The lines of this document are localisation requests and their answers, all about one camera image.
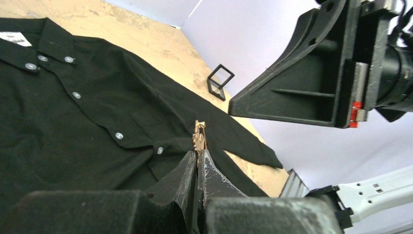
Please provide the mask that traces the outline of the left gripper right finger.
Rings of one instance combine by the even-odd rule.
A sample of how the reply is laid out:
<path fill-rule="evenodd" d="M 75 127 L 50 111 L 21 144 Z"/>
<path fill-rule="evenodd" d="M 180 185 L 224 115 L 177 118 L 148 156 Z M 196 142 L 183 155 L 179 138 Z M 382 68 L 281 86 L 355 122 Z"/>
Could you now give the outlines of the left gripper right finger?
<path fill-rule="evenodd" d="M 206 234 L 340 234 L 330 207 L 316 198 L 248 197 L 215 166 L 208 150 L 198 156 Z"/>

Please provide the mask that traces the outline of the black button-up shirt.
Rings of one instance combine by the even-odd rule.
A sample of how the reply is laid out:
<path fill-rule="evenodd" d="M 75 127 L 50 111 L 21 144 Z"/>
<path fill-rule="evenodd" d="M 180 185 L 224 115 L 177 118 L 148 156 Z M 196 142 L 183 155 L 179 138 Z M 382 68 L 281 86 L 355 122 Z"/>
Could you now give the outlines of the black button-up shirt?
<path fill-rule="evenodd" d="M 206 99 L 104 39 L 52 20 L 0 20 L 0 220 L 26 194 L 145 190 L 193 149 L 206 123 L 216 167 L 248 196 L 265 193 L 227 155 L 282 168 L 274 151 Z"/>

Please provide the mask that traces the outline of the gold leaf brooch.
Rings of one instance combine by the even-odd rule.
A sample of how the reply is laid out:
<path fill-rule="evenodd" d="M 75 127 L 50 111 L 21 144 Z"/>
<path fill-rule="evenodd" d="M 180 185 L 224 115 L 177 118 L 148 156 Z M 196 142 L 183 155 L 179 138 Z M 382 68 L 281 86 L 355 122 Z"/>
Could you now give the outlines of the gold leaf brooch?
<path fill-rule="evenodd" d="M 194 133 L 192 135 L 192 144 L 198 156 L 201 154 L 203 150 L 207 149 L 205 130 L 206 123 L 204 121 L 195 120 Z"/>

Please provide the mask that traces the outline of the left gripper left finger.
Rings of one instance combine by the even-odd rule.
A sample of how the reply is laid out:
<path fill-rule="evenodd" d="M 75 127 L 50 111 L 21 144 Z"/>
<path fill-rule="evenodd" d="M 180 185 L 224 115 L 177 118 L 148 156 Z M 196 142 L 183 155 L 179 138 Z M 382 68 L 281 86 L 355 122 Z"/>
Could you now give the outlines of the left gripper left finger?
<path fill-rule="evenodd" d="M 146 191 L 37 191 L 23 197 L 3 234 L 188 234 L 196 195 L 196 154 Z"/>

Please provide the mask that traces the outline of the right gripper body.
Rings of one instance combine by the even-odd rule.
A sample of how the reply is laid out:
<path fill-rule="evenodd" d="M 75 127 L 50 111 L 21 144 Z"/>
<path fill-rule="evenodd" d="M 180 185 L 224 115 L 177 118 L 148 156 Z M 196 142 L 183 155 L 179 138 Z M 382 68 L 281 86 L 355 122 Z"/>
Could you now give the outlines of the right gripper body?
<path fill-rule="evenodd" d="M 405 31 L 413 16 L 402 1 L 349 1 L 356 31 L 350 64 L 353 76 L 347 127 L 356 128 L 376 110 L 388 122 L 413 111 L 413 33 Z"/>

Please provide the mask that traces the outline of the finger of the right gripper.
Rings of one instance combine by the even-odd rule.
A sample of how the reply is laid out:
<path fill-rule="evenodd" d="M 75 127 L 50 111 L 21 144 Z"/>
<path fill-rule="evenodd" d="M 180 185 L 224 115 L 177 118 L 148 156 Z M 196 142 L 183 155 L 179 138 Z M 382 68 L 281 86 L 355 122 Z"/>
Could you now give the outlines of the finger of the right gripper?
<path fill-rule="evenodd" d="M 351 59 L 356 24 L 350 19 L 355 11 L 349 7 L 354 5 L 349 0 L 327 0 L 301 15 L 285 51 L 268 69 L 302 58 Z"/>
<path fill-rule="evenodd" d="M 235 117 L 348 128 L 353 101 L 350 60 L 302 58 L 267 69 L 229 102 Z"/>

